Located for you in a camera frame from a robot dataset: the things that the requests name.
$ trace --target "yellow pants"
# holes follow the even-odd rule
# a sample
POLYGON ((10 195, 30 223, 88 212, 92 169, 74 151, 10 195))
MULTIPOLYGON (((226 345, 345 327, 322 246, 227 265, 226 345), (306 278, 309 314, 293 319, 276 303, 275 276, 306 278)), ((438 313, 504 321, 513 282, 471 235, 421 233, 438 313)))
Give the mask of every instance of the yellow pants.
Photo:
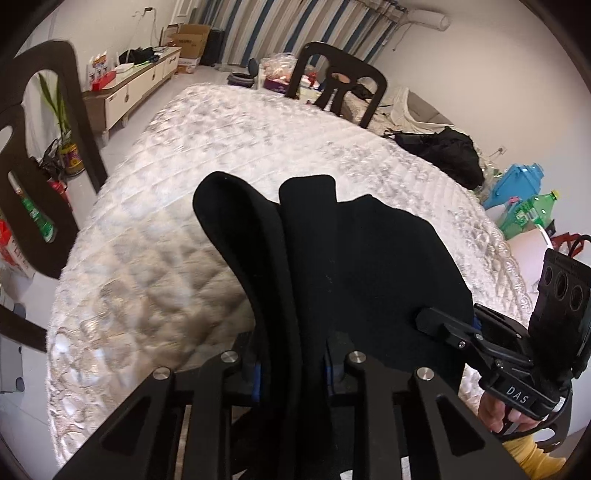
POLYGON ((531 480, 541 480, 558 472, 566 461, 565 458, 554 458, 544 453, 537 447, 531 435, 505 442, 503 447, 531 480))

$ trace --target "white tile floor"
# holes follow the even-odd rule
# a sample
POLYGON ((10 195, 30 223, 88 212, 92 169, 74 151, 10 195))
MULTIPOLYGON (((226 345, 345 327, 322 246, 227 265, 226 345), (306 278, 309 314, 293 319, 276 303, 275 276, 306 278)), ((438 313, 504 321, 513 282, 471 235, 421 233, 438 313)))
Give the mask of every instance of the white tile floor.
MULTIPOLYGON (((194 83, 226 83, 227 76, 210 67, 198 67, 195 73, 177 75, 162 85, 129 117, 127 127, 122 128, 119 123, 111 130, 109 143, 100 152, 107 173, 111 174, 125 159, 150 120, 173 97, 194 83)), ((69 183, 68 195, 74 217, 82 227, 96 199, 86 174, 69 183)), ((25 305, 27 318, 45 328, 49 324, 56 284, 56 280, 39 273, 32 281, 12 276, 3 282, 8 293, 25 305)), ((46 356, 24 347, 22 368, 25 391, 0 395, 0 432, 29 476, 33 480, 48 480, 58 467, 47 426, 46 356)))

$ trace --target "dark wooden chair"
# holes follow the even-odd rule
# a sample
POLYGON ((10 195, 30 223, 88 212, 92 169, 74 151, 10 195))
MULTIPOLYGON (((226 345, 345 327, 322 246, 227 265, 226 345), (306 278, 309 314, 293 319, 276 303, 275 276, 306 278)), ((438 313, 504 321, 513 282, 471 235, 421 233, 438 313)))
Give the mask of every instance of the dark wooden chair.
MULTIPOLYGON (((78 146, 96 192, 105 183, 107 173, 82 100, 72 46, 64 41, 48 41, 4 64, 0 72, 0 129, 10 126, 12 135, 0 152, 0 214, 33 268, 48 277, 59 278, 76 240, 78 227, 66 202, 51 188, 27 154, 22 100, 29 80, 40 70, 51 70, 57 74, 73 141, 78 146), (55 234, 50 242, 45 241, 23 207, 9 174, 54 225, 55 234)), ((45 351, 45 330, 5 308, 0 309, 0 334, 45 351)))
POLYGON ((353 89, 360 78, 370 77, 378 85, 367 110, 359 122, 361 128, 367 128, 384 96, 384 93, 386 92, 388 82, 377 68, 372 67, 363 60, 353 57, 343 50, 328 45, 328 43, 315 41, 304 45, 298 56, 297 63, 295 64, 295 69, 291 75, 290 84, 285 96, 296 98, 300 88, 300 80, 304 74, 304 69, 306 68, 310 57, 313 57, 314 55, 324 56, 329 63, 329 67, 326 70, 324 91, 322 91, 322 94, 314 102, 314 104, 322 110, 326 108, 332 94, 336 90, 335 97, 330 106, 330 111, 335 115, 340 116, 345 93, 353 89))

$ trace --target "green bottle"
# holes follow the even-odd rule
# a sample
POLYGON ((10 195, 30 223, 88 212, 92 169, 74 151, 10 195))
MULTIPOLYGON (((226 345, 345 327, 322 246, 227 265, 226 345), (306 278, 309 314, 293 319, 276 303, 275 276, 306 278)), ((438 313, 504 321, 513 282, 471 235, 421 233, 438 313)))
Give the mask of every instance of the green bottle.
POLYGON ((546 228, 552 221, 552 207, 560 196, 556 190, 546 195, 533 195, 528 200, 519 202, 507 213, 500 229, 506 240, 528 230, 528 225, 537 224, 546 228))
POLYGON ((39 210, 37 210, 37 207, 35 207, 35 204, 30 199, 22 197, 21 201, 27 209, 27 212, 29 212, 29 215, 31 215, 33 221, 37 224, 39 230, 41 231, 41 234, 43 235, 44 240, 46 242, 51 242, 51 240, 53 239, 53 233, 55 232, 53 225, 45 218, 45 216, 39 210))

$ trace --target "blue plastic container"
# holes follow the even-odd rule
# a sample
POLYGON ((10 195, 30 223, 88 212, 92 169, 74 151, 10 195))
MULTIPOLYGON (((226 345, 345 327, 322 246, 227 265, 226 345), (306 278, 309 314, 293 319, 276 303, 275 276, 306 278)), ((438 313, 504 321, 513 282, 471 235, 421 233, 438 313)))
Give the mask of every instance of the blue plastic container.
POLYGON ((522 200, 540 192, 544 170, 537 163, 520 165, 514 163, 496 182, 487 200, 482 204, 485 210, 507 202, 511 197, 522 200))

